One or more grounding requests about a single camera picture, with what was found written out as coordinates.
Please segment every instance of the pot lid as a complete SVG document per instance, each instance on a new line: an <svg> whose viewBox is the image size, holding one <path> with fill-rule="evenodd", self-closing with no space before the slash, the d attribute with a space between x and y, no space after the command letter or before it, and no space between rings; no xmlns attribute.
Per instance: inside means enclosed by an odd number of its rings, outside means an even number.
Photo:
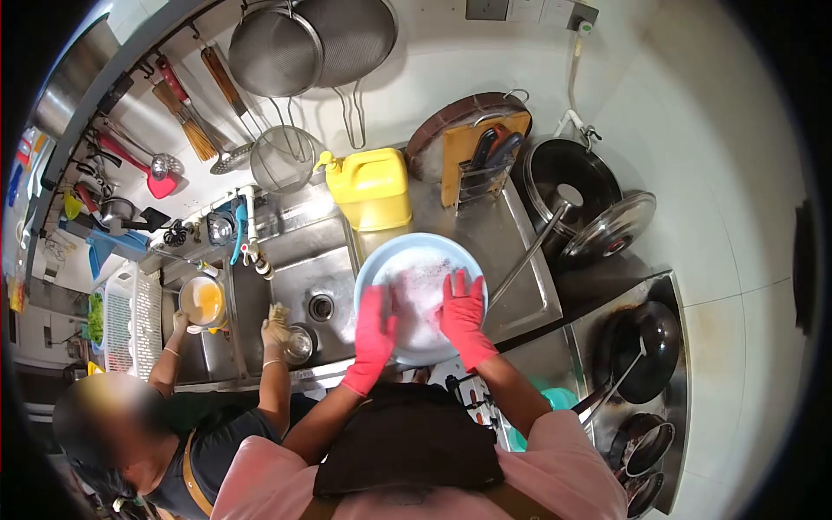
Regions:
<svg viewBox="0 0 832 520"><path fill-rule="evenodd" d="M656 212L649 191L629 196L601 213L569 240L560 261L589 265L624 251L641 236Z"/></svg>

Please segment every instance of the sink drain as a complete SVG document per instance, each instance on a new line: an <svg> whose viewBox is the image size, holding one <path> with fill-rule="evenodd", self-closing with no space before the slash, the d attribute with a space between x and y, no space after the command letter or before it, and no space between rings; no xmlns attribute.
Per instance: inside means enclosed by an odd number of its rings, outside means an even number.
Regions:
<svg viewBox="0 0 832 520"><path fill-rule="evenodd" d="M334 304L328 295L315 295L310 300L310 316L315 321L326 321L332 318Z"/></svg>

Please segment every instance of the dish rack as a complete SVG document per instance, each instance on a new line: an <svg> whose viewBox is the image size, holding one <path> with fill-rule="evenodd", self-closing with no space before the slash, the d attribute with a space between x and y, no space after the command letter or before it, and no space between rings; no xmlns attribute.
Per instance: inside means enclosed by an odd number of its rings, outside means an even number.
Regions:
<svg viewBox="0 0 832 520"><path fill-rule="evenodd" d="M161 285L130 262L104 285L104 369L147 381L159 359Z"/></svg>

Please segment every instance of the pink rubber glove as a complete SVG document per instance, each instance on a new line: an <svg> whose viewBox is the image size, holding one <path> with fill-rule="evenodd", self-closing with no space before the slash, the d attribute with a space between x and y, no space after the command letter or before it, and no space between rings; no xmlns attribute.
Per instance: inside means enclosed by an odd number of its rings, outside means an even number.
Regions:
<svg viewBox="0 0 832 520"><path fill-rule="evenodd" d="M465 371L469 374L486 359L499 354L485 337L483 323L483 277L478 276L465 294L465 273L457 271L456 284L451 291L451 275L445 277L442 308L438 312L439 329L459 352Z"/></svg>
<svg viewBox="0 0 832 520"><path fill-rule="evenodd" d="M367 397L396 346L396 317L382 319L383 285L371 285L361 295L355 327L355 363L347 368L341 384Z"/></svg>

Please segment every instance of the soap foam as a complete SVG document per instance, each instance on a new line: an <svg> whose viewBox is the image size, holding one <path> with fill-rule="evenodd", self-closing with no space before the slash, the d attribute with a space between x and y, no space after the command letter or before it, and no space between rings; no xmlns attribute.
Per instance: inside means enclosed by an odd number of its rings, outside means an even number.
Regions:
<svg viewBox="0 0 832 520"><path fill-rule="evenodd" d="M399 317L398 348L424 350L448 345L439 330L437 311L442 307L445 276L459 268L441 250L422 246L399 252L379 269L372 283L390 288L391 311Z"/></svg>

